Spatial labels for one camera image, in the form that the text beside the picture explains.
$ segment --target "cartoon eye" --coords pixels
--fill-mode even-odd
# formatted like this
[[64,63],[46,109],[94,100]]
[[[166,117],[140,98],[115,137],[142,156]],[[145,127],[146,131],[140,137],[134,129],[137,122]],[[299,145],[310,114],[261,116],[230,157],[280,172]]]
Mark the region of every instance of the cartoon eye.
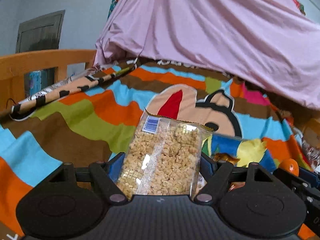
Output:
[[213,129],[215,132],[219,129],[219,126],[216,123],[208,122],[205,124],[205,126]]

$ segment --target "wooden headboard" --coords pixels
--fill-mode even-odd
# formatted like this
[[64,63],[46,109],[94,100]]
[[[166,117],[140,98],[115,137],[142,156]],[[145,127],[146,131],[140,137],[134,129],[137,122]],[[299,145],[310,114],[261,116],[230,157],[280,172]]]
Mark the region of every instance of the wooden headboard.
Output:
[[9,98],[16,103],[24,99],[24,74],[55,68],[54,81],[58,82],[67,77],[70,64],[85,63],[85,68],[92,67],[96,52],[93,49],[49,49],[0,57],[0,111],[5,109]]

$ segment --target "door frame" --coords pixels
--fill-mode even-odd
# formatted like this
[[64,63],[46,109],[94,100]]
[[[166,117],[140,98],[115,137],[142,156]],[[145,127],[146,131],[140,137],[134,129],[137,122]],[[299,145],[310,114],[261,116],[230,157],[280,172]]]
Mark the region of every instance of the door frame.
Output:
[[16,53],[19,53],[20,50],[20,42],[21,42],[21,34],[26,30],[26,27],[28,24],[34,22],[34,21],[38,21],[38,20],[43,20],[45,18],[48,17],[52,17],[52,16],[57,16],[57,15],[61,15],[61,19],[60,19],[60,24],[59,24],[59,29],[58,29],[58,35],[57,35],[57,46],[55,49],[59,48],[59,42],[60,42],[60,35],[61,35],[61,29],[62,29],[62,22],[63,22],[63,18],[64,18],[64,14],[65,14],[66,10],[61,10],[61,11],[57,11],[57,12],[53,12],[53,13],[48,13],[45,15],[41,15],[37,18],[28,20],[26,22],[20,23],[19,24],[19,29],[18,29],[18,36],[17,36],[17,43],[16,43]]

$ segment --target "metal screw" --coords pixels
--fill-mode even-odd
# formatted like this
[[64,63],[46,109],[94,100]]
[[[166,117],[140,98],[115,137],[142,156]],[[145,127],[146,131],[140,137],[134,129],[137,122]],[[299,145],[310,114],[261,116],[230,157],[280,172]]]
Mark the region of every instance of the metal screw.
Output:
[[197,196],[197,200],[206,203],[212,200],[212,196],[209,194],[200,194]]
[[125,200],[125,196],[121,195],[121,194],[113,194],[113,195],[110,196],[110,200],[112,202],[119,203],[119,202],[122,202],[122,201]]

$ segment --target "cereal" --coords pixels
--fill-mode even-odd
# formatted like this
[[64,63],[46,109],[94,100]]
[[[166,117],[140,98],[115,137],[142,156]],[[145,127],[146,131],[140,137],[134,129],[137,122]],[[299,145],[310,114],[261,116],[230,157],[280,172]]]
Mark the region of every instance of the cereal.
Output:
[[140,121],[129,145],[118,187],[128,198],[133,194],[194,194],[201,154],[199,129],[160,118],[161,132],[153,134],[142,131],[144,122]]

